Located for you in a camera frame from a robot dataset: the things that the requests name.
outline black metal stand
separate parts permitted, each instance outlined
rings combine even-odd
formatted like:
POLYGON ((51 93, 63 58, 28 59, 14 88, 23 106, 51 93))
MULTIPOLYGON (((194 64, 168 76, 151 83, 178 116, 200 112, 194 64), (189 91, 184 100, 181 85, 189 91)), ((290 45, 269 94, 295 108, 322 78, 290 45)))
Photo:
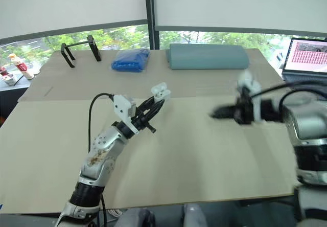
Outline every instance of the black metal stand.
POLYGON ((75 67, 72 62, 70 61, 70 59, 68 58, 67 54, 65 53, 65 50, 67 51, 68 55, 70 56, 71 60, 75 60, 75 57, 72 55, 72 52, 70 51, 69 47, 73 47, 73 46, 78 46, 79 44, 86 44, 88 43, 92 52, 93 52, 93 55, 94 57, 96 58, 96 60, 98 62, 101 61, 101 56, 100 56, 100 52, 99 52, 99 49, 97 47, 97 44, 93 38, 92 35, 88 35, 87 37, 87 41, 83 41, 83 42, 78 42, 78 43, 75 43, 75 44, 69 44, 69 45, 66 45, 65 43, 61 44, 61 54, 62 56, 64 57, 64 59, 66 60, 66 62, 68 63, 68 65, 70 67, 75 67))

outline blue plastic bag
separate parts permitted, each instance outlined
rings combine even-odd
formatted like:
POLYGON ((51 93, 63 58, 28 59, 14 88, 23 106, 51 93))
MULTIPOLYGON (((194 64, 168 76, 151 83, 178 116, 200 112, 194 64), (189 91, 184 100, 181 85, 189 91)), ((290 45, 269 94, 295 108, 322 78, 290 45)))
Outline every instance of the blue plastic bag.
POLYGON ((126 72, 142 72, 148 62, 150 50, 137 49, 120 51, 111 64, 113 70, 126 72))

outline white bracket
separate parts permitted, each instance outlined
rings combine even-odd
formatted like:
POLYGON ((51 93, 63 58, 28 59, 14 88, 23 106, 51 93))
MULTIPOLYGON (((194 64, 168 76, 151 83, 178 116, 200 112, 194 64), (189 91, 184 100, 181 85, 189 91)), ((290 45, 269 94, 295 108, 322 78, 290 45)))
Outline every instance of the white bracket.
POLYGON ((131 117, 135 116, 136 103, 132 98, 123 95, 113 96, 114 112, 135 134, 139 134, 139 130, 132 124, 131 117))
MULTIPOLYGON (((261 85, 257 82, 250 71, 244 71, 238 81, 237 81, 237 90, 239 93, 242 92, 242 88, 246 87, 250 90, 250 95, 259 93, 261 91, 261 85)), ((252 98, 253 103, 253 119, 255 122, 261 121, 261 96, 256 96, 252 98)))
POLYGON ((171 91, 167 89, 167 84, 165 82, 155 85, 151 88, 151 92, 154 96, 154 102, 159 102, 162 99, 168 101, 170 99, 171 91))

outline black cable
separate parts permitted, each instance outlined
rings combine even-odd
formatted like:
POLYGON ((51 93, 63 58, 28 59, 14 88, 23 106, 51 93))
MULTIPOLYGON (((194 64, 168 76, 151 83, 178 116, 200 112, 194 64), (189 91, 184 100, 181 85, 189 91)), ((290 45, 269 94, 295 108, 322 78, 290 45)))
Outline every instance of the black cable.
POLYGON ((288 93, 286 93, 282 98, 281 100, 279 101, 279 106, 278 106, 278 112, 279 112, 279 116, 280 116, 280 119, 282 120, 283 119, 283 102, 284 100, 291 94, 293 93, 298 93, 298 92, 309 92, 309 93, 315 93, 315 94, 318 94, 324 98, 327 99, 327 94, 320 91, 320 90, 315 90, 315 89, 310 89, 310 88, 301 88, 301 89, 296 89, 296 90, 292 90, 288 93))
POLYGON ((97 94, 92 102, 91 102, 91 105, 90 105, 90 108, 88 110, 88 152, 90 152, 91 150, 91 113, 92 113, 92 107, 93 107, 93 104, 94 102, 96 101, 96 99, 98 97, 101 97, 101 96, 108 96, 111 100, 113 100, 113 94, 109 94, 109 93, 100 93, 100 94, 97 94))
POLYGON ((15 82, 15 84, 13 84, 13 86, 15 86, 22 77, 24 77, 24 75, 20 76, 19 79, 15 82))
MULTIPOLYGON (((93 98, 93 100, 91 102, 90 108, 88 110, 88 152, 90 152, 90 150, 91 150, 91 114, 92 114, 92 108, 93 108, 93 104, 96 101, 96 99, 98 97, 101 97, 101 96, 108 96, 113 101, 113 96, 114 95, 113 94, 109 94, 109 93, 100 93, 100 94, 97 94, 93 98)), ((102 211, 103 211, 104 227, 107 227, 106 205, 104 203, 103 195, 101 195, 101 204, 102 204, 102 211)))
POLYGON ((253 94, 251 98, 254 98, 259 95, 263 95, 265 93, 272 92, 274 90, 286 88, 286 87, 292 87, 292 86, 297 86, 297 85, 321 85, 321 86, 327 86, 327 83, 322 82, 322 81, 317 81, 317 80, 303 80, 303 81, 295 81, 295 82, 289 82, 286 84, 281 84, 281 85, 276 85, 271 88, 265 89, 259 93, 253 94))
POLYGON ((104 227, 107 227, 107 213, 106 213, 106 205, 104 204, 103 195, 101 195, 101 204, 102 204, 102 211, 103 211, 103 223, 104 227))
POLYGON ((98 216, 97 216, 97 226, 100 226, 100 216, 99 216, 99 212, 98 212, 98 216))

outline cardboard sheet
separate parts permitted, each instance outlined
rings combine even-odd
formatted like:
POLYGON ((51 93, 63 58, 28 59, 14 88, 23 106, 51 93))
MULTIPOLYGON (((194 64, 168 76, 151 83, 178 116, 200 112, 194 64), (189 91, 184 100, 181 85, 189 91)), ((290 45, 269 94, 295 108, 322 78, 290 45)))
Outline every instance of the cardboard sheet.
MULTIPOLYGON (((173 98, 165 104, 151 122, 157 132, 133 137, 117 160, 104 191, 107 208, 292 194, 295 157, 282 124, 241 127, 207 115, 234 99, 173 98)), ((89 105, 17 105, 0 129, 0 213, 63 209, 87 154, 89 105)), ((115 120, 109 100, 97 101, 91 136, 115 120)))

